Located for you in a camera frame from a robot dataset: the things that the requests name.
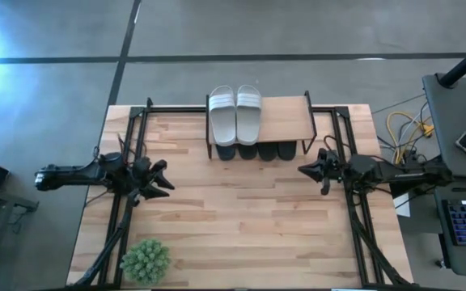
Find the black aluminium table frame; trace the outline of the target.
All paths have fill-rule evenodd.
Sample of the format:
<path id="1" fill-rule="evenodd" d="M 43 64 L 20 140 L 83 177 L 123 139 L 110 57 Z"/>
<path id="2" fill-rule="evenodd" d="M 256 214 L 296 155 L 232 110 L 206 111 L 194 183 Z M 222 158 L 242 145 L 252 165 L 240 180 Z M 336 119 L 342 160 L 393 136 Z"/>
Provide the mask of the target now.
<path id="1" fill-rule="evenodd" d="M 383 269 L 353 229 L 358 218 L 393 267 L 412 277 L 392 197 L 378 189 L 352 207 L 340 183 L 330 193 L 298 167 L 312 162 L 329 136 L 342 159 L 378 154 L 375 128 L 366 105 L 314 105 L 317 136 L 296 157 L 221 161 L 209 157 L 204 106 L 118 105 L 108 109 L 100 148 L 120 149 L 128 160 L 141 154 L 165 159 L 175 185 L 167 198 L 139 203 L 102 272 L 89 282 L 83 274 L 120 223 L 125 199 L 102 187 L 87 193 L 66 283 L 87 291 L 134 291 L 138 285 L 120 269 L 123 254 L 144 239 L 169 248 L 167 274 L 151 291 L 179 289 L 330 289 L 376 286 Z"/>

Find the white paper sheet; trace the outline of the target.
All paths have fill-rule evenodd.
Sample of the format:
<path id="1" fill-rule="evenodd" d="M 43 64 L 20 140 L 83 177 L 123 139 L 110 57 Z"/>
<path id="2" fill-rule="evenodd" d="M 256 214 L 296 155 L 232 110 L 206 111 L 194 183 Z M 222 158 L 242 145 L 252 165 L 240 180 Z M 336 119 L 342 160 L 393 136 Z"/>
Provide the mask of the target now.
<path id="1" fill-rule="evenodd" d="M 396 214 L 401 217 L 410 217 L 410 207 L 409 207 L 410 195 L 405 193 L 401 196 L 398 196 L 393 199 L 395 206 Z"/>

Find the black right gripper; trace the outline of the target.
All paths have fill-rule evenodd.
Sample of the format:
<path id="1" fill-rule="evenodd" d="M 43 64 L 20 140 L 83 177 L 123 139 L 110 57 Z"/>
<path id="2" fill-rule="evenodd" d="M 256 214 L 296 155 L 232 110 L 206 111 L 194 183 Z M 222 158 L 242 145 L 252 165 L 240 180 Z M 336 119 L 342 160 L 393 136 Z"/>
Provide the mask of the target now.
<path id="1" fill-rule="evenodd" d="M 338 183 L 344 180 L 348 163 L 341 161 L 336 150 L 322 149 L 321 159 L 298 167 L 298 171 L 315 182 L 322 182 L 320 193 L 326 196 L 330 191 L 331 180 Z"/>

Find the light grey slide sandal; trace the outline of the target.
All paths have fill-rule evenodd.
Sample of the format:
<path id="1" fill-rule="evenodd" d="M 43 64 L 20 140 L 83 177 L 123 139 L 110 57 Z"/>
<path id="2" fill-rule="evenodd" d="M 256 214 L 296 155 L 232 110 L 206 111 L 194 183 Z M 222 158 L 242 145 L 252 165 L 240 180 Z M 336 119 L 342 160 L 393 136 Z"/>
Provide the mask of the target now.
<path id="1" fill-rule="evenodd" d="M 229 86 L 215 88 L 209 98 L 209 118 L 215 143 L 231 146 L 236 140 L 236 106 Z"/>
<path id="2" fill-rule="evenodd" d="M 257 143 L 261 126 L 261 93 L 250 85 L 237 90 L 236 132 L 239 144 L 252 146 Z"/>

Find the black desk beam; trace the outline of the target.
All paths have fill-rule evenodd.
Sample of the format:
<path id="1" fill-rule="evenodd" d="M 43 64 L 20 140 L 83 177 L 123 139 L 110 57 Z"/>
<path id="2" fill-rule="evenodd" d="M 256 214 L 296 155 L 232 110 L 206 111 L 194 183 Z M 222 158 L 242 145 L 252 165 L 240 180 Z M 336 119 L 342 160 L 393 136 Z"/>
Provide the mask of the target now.
<path id="1" fill-rule="evenodd" d="M 406 193 L 420 194 L 428 192 L 434 185 L 428 183 L 390 183 L 389 188 L 393 198 L 402 196 Z"/>

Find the green artificial plant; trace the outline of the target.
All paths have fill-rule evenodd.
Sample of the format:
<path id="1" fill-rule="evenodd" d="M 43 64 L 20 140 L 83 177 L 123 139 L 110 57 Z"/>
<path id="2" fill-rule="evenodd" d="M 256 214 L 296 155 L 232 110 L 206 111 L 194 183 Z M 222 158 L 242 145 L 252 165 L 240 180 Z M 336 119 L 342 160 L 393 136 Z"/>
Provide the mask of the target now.
<path id="1" fill-rule="evenodd" d="M 120 269 L 128 280 L 154 286 L 165 277 L 171 262 L 168 247 L 158 239 L 144 239 L 122 256 Z"/>

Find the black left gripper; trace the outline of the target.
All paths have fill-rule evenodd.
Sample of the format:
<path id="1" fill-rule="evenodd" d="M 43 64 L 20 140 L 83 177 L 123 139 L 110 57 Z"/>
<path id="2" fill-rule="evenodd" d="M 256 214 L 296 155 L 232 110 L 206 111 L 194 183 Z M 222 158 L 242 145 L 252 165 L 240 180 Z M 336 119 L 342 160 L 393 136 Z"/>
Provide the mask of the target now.
<path id="1" fill-rule="evenodd" d="M 146 200 L 169 197 L 164 189 L 174 190 L 175 186 L 164 178 L 167 161 L 159 160 L 151 166 L 148 157 L 142 157 L 128 168 L 128 188 L 131 192 L 138 190 Z"/>

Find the wooden shelf with black frame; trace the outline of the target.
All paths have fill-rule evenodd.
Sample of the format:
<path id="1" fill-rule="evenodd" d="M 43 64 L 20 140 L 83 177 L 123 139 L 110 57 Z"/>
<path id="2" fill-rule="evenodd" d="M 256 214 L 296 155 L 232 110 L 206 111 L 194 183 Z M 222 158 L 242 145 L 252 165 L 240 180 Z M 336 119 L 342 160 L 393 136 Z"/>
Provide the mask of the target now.
<path id="1" fill-rule="evenodd" d="M 233 90 L 235 106 L 237 90 Z M 214 140 L 209 118 L 210 95 L 211 93 L 206 96 L 205 104 L 205 143 L 209 157 L 212 156 L 213 150 L 216 151 L 217 145 Z M 308 152 L 312 146 L 312 142 L 317 136 L 317 129 L 309 95 L 304 94 L 300 96 L 287 97 L 264 97 L 261 95 L 261 97 L 261 126 L 258 141 L 254 145 L 257 145 L 260 142 L 279 143 L 281 141 L 296 141 L 297 143 L 302 143 L 304 152 Z M 239 144 L 237 140 L 237 132 L 236 140 L 233 145 L 236 145 L 235 157 L 240 157 L 238 145 L 241 144 Z"/>

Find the grey keyboard desk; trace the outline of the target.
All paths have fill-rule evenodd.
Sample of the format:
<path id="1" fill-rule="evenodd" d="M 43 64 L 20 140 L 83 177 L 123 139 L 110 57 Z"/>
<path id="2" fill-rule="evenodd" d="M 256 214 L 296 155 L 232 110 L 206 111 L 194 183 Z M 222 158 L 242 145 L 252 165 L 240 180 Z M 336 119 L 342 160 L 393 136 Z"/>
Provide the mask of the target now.
<path id="1" fill-rule="evenodd" d="M 453 244 L 447 219 L 443 213 L 443 200 L 466 200 L 466 179 L 457 179 L 445 187 L 437 187 L 434 190 L 434 199 L 442 229 L 440 242 L 443 249 L 443 263 L 454 273 L 466 276 L 466 246 Z"/>

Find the grey side desk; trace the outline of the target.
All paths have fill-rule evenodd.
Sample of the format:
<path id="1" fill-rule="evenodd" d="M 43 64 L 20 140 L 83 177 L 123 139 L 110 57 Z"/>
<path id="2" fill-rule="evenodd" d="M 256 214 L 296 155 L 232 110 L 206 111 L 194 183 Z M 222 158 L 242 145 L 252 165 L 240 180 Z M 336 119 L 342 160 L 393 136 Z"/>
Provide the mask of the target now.
<path id="1" fill-rule="evenodd" d="M 453 175 L 466 177 L 466 153 L 455 143 L 466 133 L 466 78 L 461 78 L 452 88 L 445 88 L 435 75 L 426 75 L 422 84 L 441 158 Z"/>

